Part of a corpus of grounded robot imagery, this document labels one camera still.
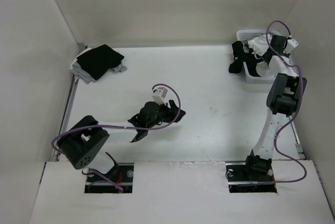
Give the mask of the white tank top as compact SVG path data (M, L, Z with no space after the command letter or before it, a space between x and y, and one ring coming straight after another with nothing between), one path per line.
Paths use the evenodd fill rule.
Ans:
M263 58L263 55L266 53L269 45L267 44L267 37L266 34L263 35L259 35L255 38L253 38L252 40L249 40L247 42L247 47L249 49L249 53L253 53L255 55L260 56L261 58ZM268 80L273 80L275 78L274 76L270 76L270 77L259 77L261 79L268 79Z

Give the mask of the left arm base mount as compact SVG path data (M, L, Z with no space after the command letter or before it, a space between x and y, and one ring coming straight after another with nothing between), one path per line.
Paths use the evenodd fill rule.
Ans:
M131 194L135 169L134 163L118 163L108 152L104 153L103 158L108 161L108 165L111 165L111 167L105 174L100 171L98 172L117 184L122 190L94 173L91 169L82 169L82 174L86 176L84 193Z

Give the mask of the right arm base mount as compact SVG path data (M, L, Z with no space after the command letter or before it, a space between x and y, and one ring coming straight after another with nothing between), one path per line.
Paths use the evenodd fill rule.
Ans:
M230 193L277 193L272 169L266 173L247 172L244 162L226 163L226 179Z

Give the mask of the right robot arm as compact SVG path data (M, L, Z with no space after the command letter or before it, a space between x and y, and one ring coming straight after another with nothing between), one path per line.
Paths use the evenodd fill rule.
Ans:
M277 140L297 116L307 84L301 69L289 60L289 54L297 46L297 42L291 37L268 33L264 36L268 51L263 58L274 72L275 80L266 99L267 117L263 130L242 168L244 176L249 180L268 175L272 169L274 151L293 159L278 150Z

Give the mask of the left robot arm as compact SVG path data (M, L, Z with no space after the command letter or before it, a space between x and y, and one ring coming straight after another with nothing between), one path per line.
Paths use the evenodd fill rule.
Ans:
M76 170L86 167L99 171L105 181L117 177L117 168L103 146L111 141L135 143L147 136L150 130L161 130L179 122L186 112L173 100L158 104L145 103L139 113L115 125L101 124L92 115L83 117L69 131L52 140L52 147L65 155Z

